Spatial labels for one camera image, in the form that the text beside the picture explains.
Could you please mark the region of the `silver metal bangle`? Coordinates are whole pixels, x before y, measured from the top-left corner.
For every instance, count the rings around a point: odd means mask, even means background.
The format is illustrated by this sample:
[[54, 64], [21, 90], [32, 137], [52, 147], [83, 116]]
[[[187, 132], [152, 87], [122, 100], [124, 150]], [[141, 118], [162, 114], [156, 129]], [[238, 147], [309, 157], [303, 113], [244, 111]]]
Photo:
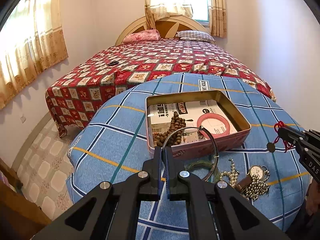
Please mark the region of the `silver metal bangle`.
[[209, 139], [206, 139], [200, 133], [198, 127], [184, 126], [173, 129], [158, 146], [162, 148], [162, 151], [170, 148], [172, 156], [181, 160], [203, 158], [207, 155], [211, 156], [212, 160], [210, 162], [202, 160], [187, 166], [188, 171], [206, 169], [208, 173], [202, 180], [208, 181], [214, 175], [217, 168], [219, 159], [217, 140], [220, 138], [214, 138], [212, 135], [209, 135]]

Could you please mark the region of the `pink metal tin box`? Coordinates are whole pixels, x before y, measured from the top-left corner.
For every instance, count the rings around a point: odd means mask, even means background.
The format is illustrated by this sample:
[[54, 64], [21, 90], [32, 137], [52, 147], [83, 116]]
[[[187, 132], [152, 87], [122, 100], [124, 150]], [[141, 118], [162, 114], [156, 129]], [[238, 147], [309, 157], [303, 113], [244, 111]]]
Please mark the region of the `pink metal tin box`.
[[219, 90], [149, 96], [145, 101], [150, 155], [156, 146], [172, 145], [175, 158], [188, 160], [241, 146], [251, 125]]

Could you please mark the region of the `brown wooden furniture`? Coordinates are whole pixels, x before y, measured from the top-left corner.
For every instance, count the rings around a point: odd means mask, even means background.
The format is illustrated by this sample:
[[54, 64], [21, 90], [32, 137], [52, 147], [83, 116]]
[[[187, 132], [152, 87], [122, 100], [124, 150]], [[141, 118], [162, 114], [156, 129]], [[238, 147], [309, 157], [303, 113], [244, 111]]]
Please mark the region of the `brown wooden furniture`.
[[52, 220], [25, 198], [17, 173], [1, 161], [1, 239], [32, 239]]

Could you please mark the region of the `pink bangle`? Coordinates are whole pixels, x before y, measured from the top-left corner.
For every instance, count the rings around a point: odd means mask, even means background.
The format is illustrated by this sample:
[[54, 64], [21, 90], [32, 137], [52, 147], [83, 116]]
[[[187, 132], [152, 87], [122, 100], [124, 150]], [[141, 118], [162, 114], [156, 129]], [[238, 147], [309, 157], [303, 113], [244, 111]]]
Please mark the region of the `pink bangle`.
[[197, 127], [206, 139], [209, 139], [209, 135], [214, 138], [224, 137], [229, 135], [231, 131], [229, 121], [216, 113], [201, 115], [197, 120]]

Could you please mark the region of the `red patterned bedspread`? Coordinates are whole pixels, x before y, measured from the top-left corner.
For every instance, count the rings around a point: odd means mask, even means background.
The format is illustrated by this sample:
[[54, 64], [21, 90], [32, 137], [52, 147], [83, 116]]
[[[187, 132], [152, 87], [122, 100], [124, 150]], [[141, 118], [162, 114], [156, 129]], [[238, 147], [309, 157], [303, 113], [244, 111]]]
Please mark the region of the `red patterned bedspread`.
[[[118, 61], [116, 66], [109, 66]], [[46, 103], [60, 137], [67, 126], [83, 129], [113, 96], [140, 83], [174, 73], [196, 73], [242, 79], [273, 101], [269, 84], [233, 55], [203, 41], [162, 38], [121, 44], [102, 50], [55, 81]]]

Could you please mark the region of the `yellow right curtain panel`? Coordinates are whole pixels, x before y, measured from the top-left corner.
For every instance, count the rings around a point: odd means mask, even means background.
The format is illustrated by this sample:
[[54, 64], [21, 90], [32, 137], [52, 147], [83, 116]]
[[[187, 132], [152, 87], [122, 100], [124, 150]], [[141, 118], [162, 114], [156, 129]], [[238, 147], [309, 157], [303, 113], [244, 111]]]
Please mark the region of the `yellow right curtain panel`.
[[210, 0], [209, 27], [212, 36], [226, 38], [227, 13], [226, 0]]

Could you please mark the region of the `plaid checked pillow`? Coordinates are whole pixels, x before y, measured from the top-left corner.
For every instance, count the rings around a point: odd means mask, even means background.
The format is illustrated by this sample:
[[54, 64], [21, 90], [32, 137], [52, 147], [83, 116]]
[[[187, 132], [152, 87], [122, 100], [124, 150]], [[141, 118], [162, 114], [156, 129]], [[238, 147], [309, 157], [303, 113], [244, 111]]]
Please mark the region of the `plaid checked pillow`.
[[181, 40], [204, 41], [215, 43], [215, 39], [208, 33], [196, 30], [183, 30], [176, 33], [176, 37]]

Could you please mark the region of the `small black object on bed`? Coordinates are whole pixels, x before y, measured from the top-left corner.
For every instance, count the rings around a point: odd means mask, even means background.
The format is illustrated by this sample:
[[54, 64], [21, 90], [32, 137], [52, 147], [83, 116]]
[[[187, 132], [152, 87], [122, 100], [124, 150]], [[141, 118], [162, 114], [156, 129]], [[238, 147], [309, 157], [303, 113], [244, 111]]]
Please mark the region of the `small black object on bed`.
[[116, 66], [119, 62], [118, 61], [112, 61], [108, 65], [109, 66]]

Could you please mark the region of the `cream wooden headboard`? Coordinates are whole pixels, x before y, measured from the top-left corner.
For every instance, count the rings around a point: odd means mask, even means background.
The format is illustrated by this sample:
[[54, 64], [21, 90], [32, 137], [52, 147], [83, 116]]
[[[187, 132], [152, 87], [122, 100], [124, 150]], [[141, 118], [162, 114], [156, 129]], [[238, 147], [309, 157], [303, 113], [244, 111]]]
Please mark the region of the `cream wooden headboard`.
[[[209, 33], [209, 31], [200, 23], [196, 22], [192, 18], [186, 16], [171, 16], [169, 18], [163, 18], [155, 23], [156, 29], [159, 31], [161, 38], [174, 38], [178, 31], [183, 30], [196, 30]], [[119, 35], [116, 46], [122, 44], [123, 39], [131, 34], [146, 30], [146, 17], [143, 16], [136, 21], [132, 22], [126, 27]]]

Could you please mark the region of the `pink floral pillow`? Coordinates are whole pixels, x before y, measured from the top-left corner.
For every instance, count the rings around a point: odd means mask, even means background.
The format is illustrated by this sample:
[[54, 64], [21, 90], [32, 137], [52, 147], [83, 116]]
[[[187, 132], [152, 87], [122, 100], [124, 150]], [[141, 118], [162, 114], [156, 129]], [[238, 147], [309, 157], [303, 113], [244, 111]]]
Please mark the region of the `pink floral pillow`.
[[161, 38], [160, 33], [156, 29], [144, 30], [137, 33], [132, 33], [123, 39], [123, 44], [136, 43], [142, 41], [158, 41]]

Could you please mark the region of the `yellow tied left curtain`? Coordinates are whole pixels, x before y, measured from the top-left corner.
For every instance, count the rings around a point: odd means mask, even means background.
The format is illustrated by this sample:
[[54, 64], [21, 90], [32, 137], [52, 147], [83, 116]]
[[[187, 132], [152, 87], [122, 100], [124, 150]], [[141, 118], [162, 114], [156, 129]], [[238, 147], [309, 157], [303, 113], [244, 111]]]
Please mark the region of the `yellow tied left curtain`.
[[192, 18], [193, 10], [190, 0], [145, 0], [148, 29], [155, 29], [158, 20], [180, 15]]

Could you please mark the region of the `yellow side window curtain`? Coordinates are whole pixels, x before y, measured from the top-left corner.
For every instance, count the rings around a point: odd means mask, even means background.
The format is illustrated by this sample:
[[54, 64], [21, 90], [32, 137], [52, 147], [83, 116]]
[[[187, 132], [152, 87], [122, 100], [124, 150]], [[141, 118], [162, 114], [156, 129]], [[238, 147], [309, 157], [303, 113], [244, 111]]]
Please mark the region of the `yellow side window curtain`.
[[67, 57], [60, 0], [20, 0], [1, 29], [1, 107]]

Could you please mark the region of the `white wall socket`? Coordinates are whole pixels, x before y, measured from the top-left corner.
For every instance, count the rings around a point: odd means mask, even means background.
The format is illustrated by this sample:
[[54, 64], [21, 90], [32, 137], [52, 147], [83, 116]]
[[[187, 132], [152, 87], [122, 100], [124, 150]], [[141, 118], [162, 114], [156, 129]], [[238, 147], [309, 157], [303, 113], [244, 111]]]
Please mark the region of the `white wall socket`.
[[20, 116], [20, 120], [21, 120], [21, 123], [25, 123], [26, 117], [24, 115], [21, 115]]

